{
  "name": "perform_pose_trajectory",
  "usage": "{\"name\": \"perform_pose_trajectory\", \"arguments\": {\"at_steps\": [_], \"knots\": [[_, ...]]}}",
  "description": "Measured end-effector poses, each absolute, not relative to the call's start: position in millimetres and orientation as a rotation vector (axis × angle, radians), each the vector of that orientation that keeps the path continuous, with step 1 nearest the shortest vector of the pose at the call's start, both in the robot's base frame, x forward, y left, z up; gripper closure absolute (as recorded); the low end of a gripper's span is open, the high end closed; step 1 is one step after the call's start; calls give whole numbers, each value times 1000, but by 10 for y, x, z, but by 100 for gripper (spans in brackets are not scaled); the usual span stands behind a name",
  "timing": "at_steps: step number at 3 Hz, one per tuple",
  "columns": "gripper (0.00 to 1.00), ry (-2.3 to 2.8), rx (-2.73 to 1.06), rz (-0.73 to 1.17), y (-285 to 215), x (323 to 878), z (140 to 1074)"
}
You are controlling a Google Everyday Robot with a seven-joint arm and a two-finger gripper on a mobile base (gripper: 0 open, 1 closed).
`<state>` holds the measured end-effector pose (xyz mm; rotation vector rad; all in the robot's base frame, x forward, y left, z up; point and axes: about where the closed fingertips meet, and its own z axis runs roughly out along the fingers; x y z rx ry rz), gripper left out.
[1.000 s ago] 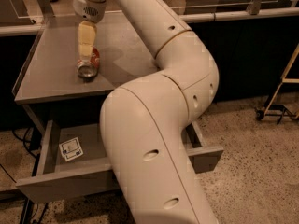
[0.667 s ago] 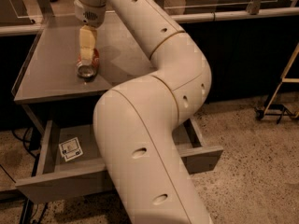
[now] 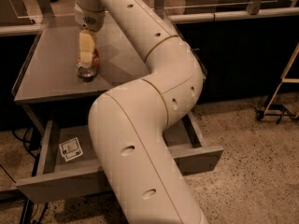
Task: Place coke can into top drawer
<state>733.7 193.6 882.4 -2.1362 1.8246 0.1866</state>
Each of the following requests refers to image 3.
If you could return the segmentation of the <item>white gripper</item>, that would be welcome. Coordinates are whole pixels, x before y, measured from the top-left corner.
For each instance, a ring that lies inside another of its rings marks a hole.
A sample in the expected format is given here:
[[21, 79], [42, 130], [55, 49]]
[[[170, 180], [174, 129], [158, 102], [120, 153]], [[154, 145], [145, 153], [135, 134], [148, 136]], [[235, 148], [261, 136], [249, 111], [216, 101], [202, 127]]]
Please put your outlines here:
[[83, 8], [75, 4], [75, 22], [82, 30], [79, 33], [79, 61], [84, 65], [93, 62], [96, 35], [104, 25], [105, 7], [100, 4], [95, 9]]

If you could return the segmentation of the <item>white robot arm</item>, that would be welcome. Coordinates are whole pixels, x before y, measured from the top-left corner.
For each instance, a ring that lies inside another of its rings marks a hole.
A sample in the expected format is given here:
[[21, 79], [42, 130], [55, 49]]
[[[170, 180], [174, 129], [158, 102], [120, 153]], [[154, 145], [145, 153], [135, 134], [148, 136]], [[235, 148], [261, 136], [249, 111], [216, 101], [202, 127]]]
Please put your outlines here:
[[91, 64], [106, 14], [120, 26], [149, 74], [93, 103], [93, 148], [129, 224], [208, 224], [167, 145], [164, 130], [196, 104], [203, 72], [174, 26], [142, 0], [76, 0], [79, 58]]

